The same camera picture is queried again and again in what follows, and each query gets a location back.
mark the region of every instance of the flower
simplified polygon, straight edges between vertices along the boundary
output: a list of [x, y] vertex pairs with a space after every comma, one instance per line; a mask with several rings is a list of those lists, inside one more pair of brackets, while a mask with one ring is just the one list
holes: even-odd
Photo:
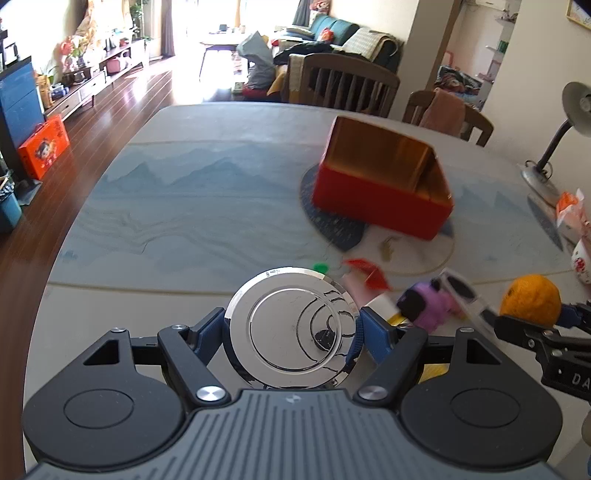
[[74, 50], [74, 46], [72, 45], [72, 42], [69, 40], [62, 42], [62, 44], [60, 45], [60, 52], [62, 55], [69, 55], [70, 53], [72, 53], [72, 50]]

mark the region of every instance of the desk lamp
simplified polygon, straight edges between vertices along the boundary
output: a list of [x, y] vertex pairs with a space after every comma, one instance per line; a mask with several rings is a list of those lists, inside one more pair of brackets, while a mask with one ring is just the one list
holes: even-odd
[[571, 127], [585, 137], [591, 137], [591, 87], [584, 83], [570, 82], [562, 91], [562, 106], [567, 120], [560, 126], [556, 135], [548, 145], [544, 155], [538, 163], [531, 160], [525, 162], [521, 170], [525, 182], [544, 199], [546, 203], [555, 206], [560, 197], [560, 192], [550, 181], [550, 172], [545, 169], [550, 157], [558, 147], [560, 140]]

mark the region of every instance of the blue cabinet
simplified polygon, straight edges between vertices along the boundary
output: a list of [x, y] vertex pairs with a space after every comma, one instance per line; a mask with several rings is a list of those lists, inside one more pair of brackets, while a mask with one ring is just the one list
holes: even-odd
[[44, 121], [29, 57], [0, 73], [0, 151], [17, 180], [27, 178], [17, 149]]

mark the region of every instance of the red box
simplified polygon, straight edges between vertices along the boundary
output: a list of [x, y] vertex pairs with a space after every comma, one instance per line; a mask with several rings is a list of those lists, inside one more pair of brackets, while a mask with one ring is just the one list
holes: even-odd
[[342, 116], [333, 123], [312, 202], [424, 240], [437, 235], [453, 210], [432, 147]]
[[41, 180], [57, 157], [70, 146], [70, 139], [59, 115], [52, 116], [19, 149], [22, 165], [32, 179]]

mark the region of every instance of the drawer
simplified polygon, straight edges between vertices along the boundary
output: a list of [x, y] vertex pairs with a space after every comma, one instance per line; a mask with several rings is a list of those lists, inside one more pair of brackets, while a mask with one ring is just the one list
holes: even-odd
[[83, 87], [80, 88], [80, 98], [82, 101], [86, 100], [91, 95], [99, 93], [107, 84], [106, 73], [103, 70], [101, 73], [89, 80]]
[[82, 97], [80, 97], [80, 90], [72, 93], [69, 97], [67, 97], [62, 103], [55, 107], [49, 114], [49, 117], [60, 115], [62, 118], [66, 118], [70, 115], [82, 102]]
[[36, 90], [35, 76], [31, 62], [26, 62], [18, 70], [8, 73], [0, 80], [0, 102], [6, 110], [17, 103], [21, 98]]

